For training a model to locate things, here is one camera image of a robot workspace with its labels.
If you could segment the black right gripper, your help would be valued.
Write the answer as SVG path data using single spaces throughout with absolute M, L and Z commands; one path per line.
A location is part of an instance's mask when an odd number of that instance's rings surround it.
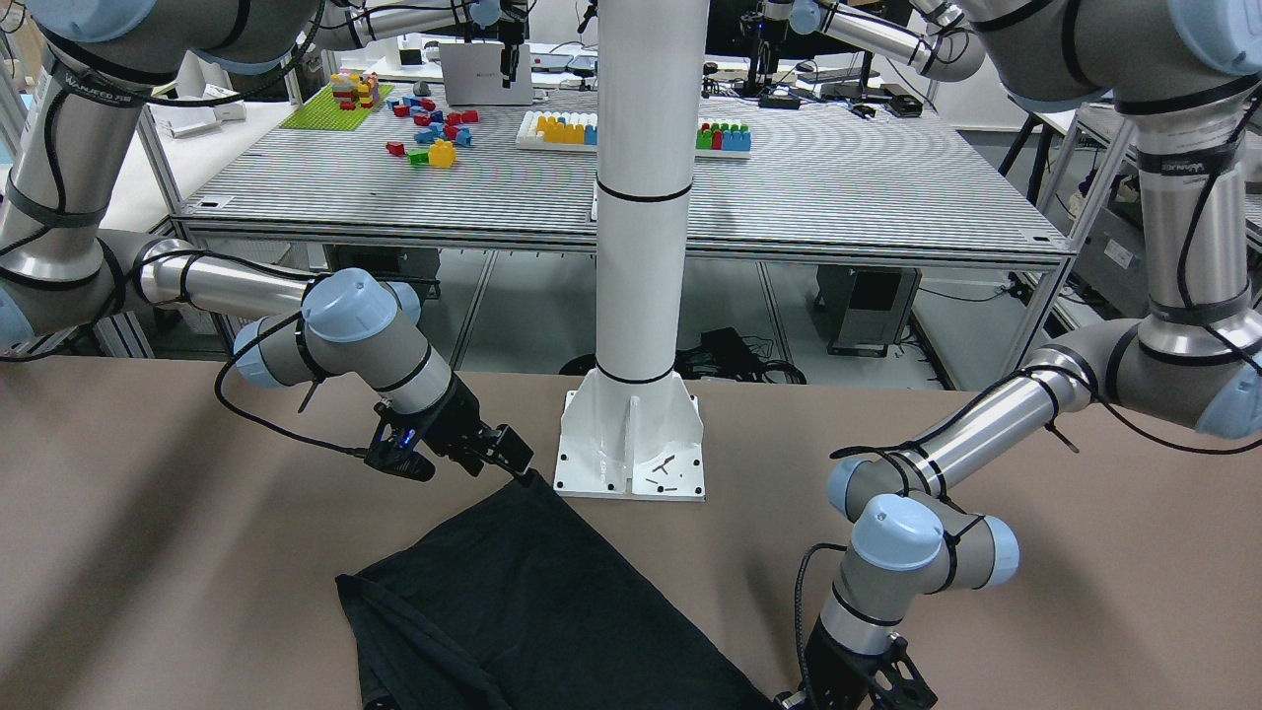
M 533 479 L 533 448 L 509 424 L 486 430 L 476 395 L 459 376 L 452 376 L 445 393 L 432 407 L 414 415 L 414 430 L 437 457 L 456 462 L 469 475 L 480 475 L 485 462 L 476 454 L 483 433 L 486 462 L 507 470 L 514 479 Z

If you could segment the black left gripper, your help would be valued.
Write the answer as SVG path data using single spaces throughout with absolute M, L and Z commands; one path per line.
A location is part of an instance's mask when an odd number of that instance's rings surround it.
M 857 709 L 866 700 L 875 709 L 911 709 L 911 678 L 896 665 L 906 661 L 907 642 L 893 641 L 880 656 L 857 655 L 838 644 L 820 620 L 804 648 L 808 706 L 811 709 Z

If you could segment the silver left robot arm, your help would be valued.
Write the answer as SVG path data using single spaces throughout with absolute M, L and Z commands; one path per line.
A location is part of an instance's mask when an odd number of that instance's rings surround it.
M 896 636 L 912 599 L 1010 580 L 1010 526 L 946 491 L 1029 433 L 1088 405 L 1225 440 L 1259 433 L 1259 314 L 1249 306 L 1239 153 L 1259 105 L 1257 1 L 963 1 L 1013 100 L 1070 108 L 1112 95 L 1136 130 L 1148 314 L 1073 329 L 1032 351 L 933 430 L 834 453 L 852 523 L 817 624 L 799 638 L 806 706 L 930 707 Z

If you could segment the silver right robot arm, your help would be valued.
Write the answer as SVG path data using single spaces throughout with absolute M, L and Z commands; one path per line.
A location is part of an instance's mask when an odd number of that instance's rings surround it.
M 3 202 L 3 346 L 154 306 L 249 319 L 233 364 L 268 387 L 357 376 L 379 393 L 374 440 L 345 454 L 428 480 L 430 455 L 528 484 L 533 451 L 482 421 L 476 395 L 423 335 L 422 298 L 362 269 L 310 272 L 105 230 L 155 87 L 194 53 L 260 73 L 302 58 L 326 1 L 28 1 L 45 40 L 44 84 Z

